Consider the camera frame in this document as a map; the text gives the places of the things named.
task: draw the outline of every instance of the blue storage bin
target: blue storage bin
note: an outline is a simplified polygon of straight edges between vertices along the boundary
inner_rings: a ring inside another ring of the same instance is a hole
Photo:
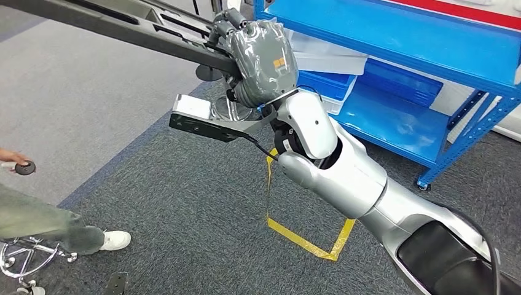
[[[299,71],[297,85],[313,87],[318,93],[333,100],[344,101],[347,90],[356,76],[324,72]]]
[[[368,59],[366,71],[358,83],[397,95],[407,101],[430,107],[443,83],[408,70]]]

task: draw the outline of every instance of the person's hand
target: person's hand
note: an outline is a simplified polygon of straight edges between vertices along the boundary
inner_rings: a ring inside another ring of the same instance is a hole
[[[2,162],[16,162],[17,164],[20,164],[22,166],[27,166],[29,163],[26,161],[29,161],[30,159],[19,153],[19,152],[12,152],[8,151],[7,149],[0,148],[0,161]]]

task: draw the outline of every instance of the blue metal shelf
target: blue metal shelf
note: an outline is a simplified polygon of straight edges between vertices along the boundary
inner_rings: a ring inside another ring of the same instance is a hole
[[[487,92],[519,96],[521,34],[381,0],[276,0],[257,18]]]
[[[452,115],[415,105],[357,82],[334,118],[350,133],[428,168],[422,189],[521,104],[514,85],[521,33],[382,0],[255,1],[257,18],[338,45],[474,87]],[[456,141],[444,150],[452,127],[489,93]],[[503,99],[487,114],[497,95]]]
[[[332,117],[349,133],[427,167],[447,140],[449,116],[362,83]]]

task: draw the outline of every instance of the black knob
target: black knob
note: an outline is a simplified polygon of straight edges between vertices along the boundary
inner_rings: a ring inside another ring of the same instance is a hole
[[[32,161],[26,161],[29,165],[22,166],[20,164],[16,164],[15,171],[19,175],[29,175],[32,174],[36,170],[36,165]]]

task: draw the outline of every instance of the person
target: person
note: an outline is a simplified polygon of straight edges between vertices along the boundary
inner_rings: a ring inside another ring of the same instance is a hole
[[[19,152],[0,148],[0,163],[27,165],[28,160]],[[131,240],[128,232],[103,232],[97,227],[86,226],[78,214],[0,184],[0,240],[29,236],[59,242],[63,249],[78,255],[121,250]],[[14,294],[26,291],[21,288]],[[35,291],[34,288],[32,293],[45,294],[43,290]]]

